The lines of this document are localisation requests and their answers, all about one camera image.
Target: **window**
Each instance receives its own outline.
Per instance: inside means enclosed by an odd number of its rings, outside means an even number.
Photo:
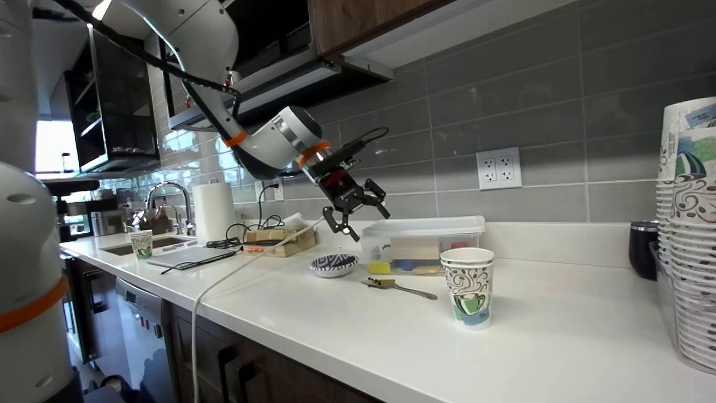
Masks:
[[[35,176],[74,176],[78,170],[71,122],[37,122]]]

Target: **spoon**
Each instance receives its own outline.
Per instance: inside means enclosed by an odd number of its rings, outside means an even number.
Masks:
[[[439,297],[435,294],[427,294],[427,292],[419,292],[419,289],[407,289],[407,288],[401,288],[395,280],[392,279],[368,279],[364,280],[368,288],[373,288],[373,289],[401,289],[404,294],[416,294],[416,297],[423,297],[427,301],[436,301]]]

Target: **electrical outlet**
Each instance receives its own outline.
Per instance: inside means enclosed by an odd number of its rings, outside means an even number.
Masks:
[[[519,189],[519,148],[476,152],[476,182],[478,189]]]

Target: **cup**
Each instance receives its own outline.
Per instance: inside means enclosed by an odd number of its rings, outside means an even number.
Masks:
[[[630,223],[629,263],[630,269],[645,280],[656,280],[656,263],[649,252],[652,242],[658,242],[658,223]]]
[[[134,230],[127,238],[136,261],[152,257],[152,230]]]
[[[492,261],[488,248],[450,248],[440,254],[455,317],[470,324],[492,318]]]

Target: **small bowl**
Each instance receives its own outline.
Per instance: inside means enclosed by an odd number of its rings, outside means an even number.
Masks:
[[[317,279],[343,279],[356,272],[357,257],[356,256],[323,256],[308,265],[308,272]]]

